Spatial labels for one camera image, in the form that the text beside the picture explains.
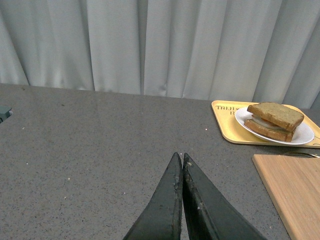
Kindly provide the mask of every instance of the bread slice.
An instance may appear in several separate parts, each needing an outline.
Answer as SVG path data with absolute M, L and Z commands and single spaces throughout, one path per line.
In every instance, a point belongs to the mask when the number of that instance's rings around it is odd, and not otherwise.
M 275 102 L 261 102 L 249 105 L 247 111 L 291 132 L 302 123 L 304 115 Z
M 285 129 L 271 129 L 260 125 L 252 119 L 247 119 L 244 122 L 244 125 L 257 134 L 284 142 L 291 142 L 295 133 L 295 131 L 287 131 Z

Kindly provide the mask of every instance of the gray countertop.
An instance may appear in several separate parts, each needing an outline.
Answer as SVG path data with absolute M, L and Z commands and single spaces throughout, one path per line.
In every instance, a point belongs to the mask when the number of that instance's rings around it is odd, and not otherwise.
M 0 84 L 0 105 L 13 111 L 0 124 L 1 240 L 121 240 L 174 152 L 266 238 L 290 239 L 252 156 L 297 148 L 226 141 L 211 101 Z

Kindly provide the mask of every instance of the white plate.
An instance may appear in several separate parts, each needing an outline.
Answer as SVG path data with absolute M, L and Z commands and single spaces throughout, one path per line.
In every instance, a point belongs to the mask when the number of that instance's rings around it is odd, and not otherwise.
M 296 127 L 296 130 L 294 132 L 291 142 L 279 141 L 266 136 L 262 136 L 245 126 L 245 121 L 247 119 L 252 119 L 252 113 L 247 111 L 247 107 L 242 107 L 239 110 L 237 110 L 235 112 L 235 119 L 238 121 L 238 123 L 242 127 L 244 127 L 244 129 L 248 130 L 250 133 L 257 136 L 258 138 L 269 141 L 269 142 L 275 142 L 275 143 L 284 144 L 284 145 L 302 145 L 302 144 L 307 144 L 311 142 L 315 137 L 315 134 L 312 131 L 312 129 L 304 122 L 302 122 L 299 126 Z

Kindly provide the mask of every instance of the cutting board edge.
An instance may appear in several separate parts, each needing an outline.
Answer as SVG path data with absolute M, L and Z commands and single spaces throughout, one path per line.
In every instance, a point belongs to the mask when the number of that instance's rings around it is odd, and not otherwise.
M 265 177 L 261 177 L 261 176 L 265 176 L 266 174 L 265 174 L 264 171 L 261 169 L 261 167 L 260 167 L 260 165 L 259 165 L 259 163 L 258 163 L 259 160 L 257 160 L 257 159 L 255 158 L 255 156 L 261 156 L 261 155 L 267 156 L 268 154 L 254 154 L 253 157 L 252 157 L 252 161 L 253 161 L 253 163 L 254 163 L 254 166 L 255 166 L 256 170 L 258 171 L 258 174 L 259 174 L 259 176 L 260 176 L 260 179 L 262 180 L 263 185 L 264 185 L 266 191 L 268 192 L 268 194 L 269 194 L 269 196 L 270 196 L 270 198 L 271 198 L 272 204 L 274 205 L 275 209 L 277 210 L 277 212 L 278 212 L 278 214 L 279 214 L 279 216 L 280 216 L 280 218 L 281 218 L 281 221 L 282 221 L 283 225 L 285 226 L 285 229 L 286 229 L 286 231 L 288 232 L 291 240 L 299 240 L 298 238 L 296 238 L 296 234 L 298 234 L 298 233 L 295 232 L 295 231 L 292 229 L 290 223 L 289 223 L 289 222 L 287 221 L 287 219 L 285 218 L 285 215 L 283 214 L 283 212 L 282 212 L 282 210 L 281 210 L 281 208 L 280 208 L 280 206 L 279 206 L 280 203 L 277 201 L 275 195 L 274 195 L 273 192 L 271 191 L 270 185 L 269 185 L 269 183 L 268 183 L 268 180 L 267 180 Z

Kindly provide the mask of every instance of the curtain fold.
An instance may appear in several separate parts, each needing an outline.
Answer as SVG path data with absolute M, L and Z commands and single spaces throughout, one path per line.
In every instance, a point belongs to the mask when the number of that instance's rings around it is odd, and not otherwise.
M 320 109 L 320 1 L 1 0 L 0 83 Z

